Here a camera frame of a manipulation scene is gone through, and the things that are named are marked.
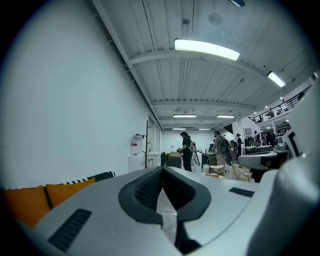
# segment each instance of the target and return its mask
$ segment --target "desk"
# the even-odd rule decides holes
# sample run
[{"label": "desk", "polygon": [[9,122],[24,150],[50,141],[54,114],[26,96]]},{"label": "desk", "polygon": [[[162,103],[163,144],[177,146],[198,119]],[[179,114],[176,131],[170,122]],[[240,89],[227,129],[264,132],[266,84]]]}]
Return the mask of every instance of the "desk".
[{"label": "desk", "polygon": [[247,154],[247,150],[252,151],[253,149],[255,149],[256,146],[246,146],[242,149],[242,155],[246,155]]},{"label": "desk", "polygon": [[204,165],[206,165],[207,164],[207,161],[208,161],[208,159],[210,158],[210,157],[212,157],[212,156],[215,156],[216,154],[214,154],[214,153],[208,153],[208,154],[206,154],[206,153],[202,153],[202,163],[201,163],[201,169],[203,169],[204,168]]},{"label": "desk", "polygon": [[268,146],[257,146],[256,149],[257,149],[259,152],[270,151],[270,150],[271,150],[271,145],[268,145]]}]

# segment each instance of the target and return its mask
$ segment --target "wooden chair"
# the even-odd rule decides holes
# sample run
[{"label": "wooden chair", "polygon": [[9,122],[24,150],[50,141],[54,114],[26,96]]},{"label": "wooden chair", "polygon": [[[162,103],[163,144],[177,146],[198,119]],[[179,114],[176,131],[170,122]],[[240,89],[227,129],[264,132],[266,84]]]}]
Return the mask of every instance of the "wooden chair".
[{"label": "wooden chair", "polygon": [[248,169],[242,167],[237,162],[232,161],[231,162],[233,173],[235,175],[236,181],[248,181],[253,179],[252,174],[249,172]]},{"label": "wooden chair", "polygon": [[168,161],[165,162],[165,166],[177,167],[177,168],[181,169],[181,158],[180,157],[172,157]]},{"label": "wooden chair", "polygon": [[224,176],[224,171],[223,168],[225,167],[224,165],[218,165],[218,161],[217,161],[217,156],[211,156],[209,157],[208,161],[206,162],[209,165],[209,173],[211,173],[211,170],[216,173],[219,174],[221,176]]}]

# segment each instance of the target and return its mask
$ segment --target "wooden coat stand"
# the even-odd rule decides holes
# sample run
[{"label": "wooden coat stand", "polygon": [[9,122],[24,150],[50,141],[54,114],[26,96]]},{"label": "wooden coat stand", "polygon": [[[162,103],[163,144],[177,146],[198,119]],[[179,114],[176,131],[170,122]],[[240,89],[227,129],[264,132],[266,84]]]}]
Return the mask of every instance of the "wooden coat stand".
[{"label": "wooden coat stand", "polygon": [[148,121],[146,121],[146,133],[145,133],[145,151],[142,151],[144,153],[144,168],[147,168],[147,155],[148,155],[148,129],[151,126],[148,126]]}]

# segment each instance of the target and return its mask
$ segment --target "railing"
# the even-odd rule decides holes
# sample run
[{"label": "railing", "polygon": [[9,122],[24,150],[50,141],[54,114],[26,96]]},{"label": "railing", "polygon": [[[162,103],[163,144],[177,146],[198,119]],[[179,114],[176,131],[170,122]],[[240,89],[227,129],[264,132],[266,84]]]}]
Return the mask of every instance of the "railing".
[{"label": "railing", "polygon": [[[310,87],[311,87],[311,85],[309,87],[307,87],[306,89],[304,89],[300,93],[306,93],[310,89]],[[290,109],[293,109],[298,104],[299,94],[295,95],[294,97],[288,99],[287,101],[281,103],[278,106],[270,108],[270,110],[268,110],[260,115],[257,115],[256,117],[249,117],[249,118],[257,124],[257,123],[261,123],[263,121],[267,121],[268,119],[274,118],[276,116],[279,116],[282,113],[285,113]]]}]

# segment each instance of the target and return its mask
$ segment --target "floor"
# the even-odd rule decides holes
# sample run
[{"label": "floor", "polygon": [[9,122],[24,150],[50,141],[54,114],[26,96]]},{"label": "floor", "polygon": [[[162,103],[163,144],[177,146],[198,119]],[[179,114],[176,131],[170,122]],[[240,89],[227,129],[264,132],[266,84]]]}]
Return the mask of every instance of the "floor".
[{"label": "floor", "polygon": [[[209,167],[205,166],[203,166],[203,169],[201,169],[201,166],[191,166],[191,169],[193,172],[196,173],[209,173]],[[231,166],[225,164],[225,170],[227,171],[224,173],[225,179],[236,179]],[[165,233],[167,238],[174,244],[177,232],[177,212],[175,208],[172,206],[171,202],[169,201],[164,190],[160,192],[156,212],[161,214],[163,218],[162,231]]]}]

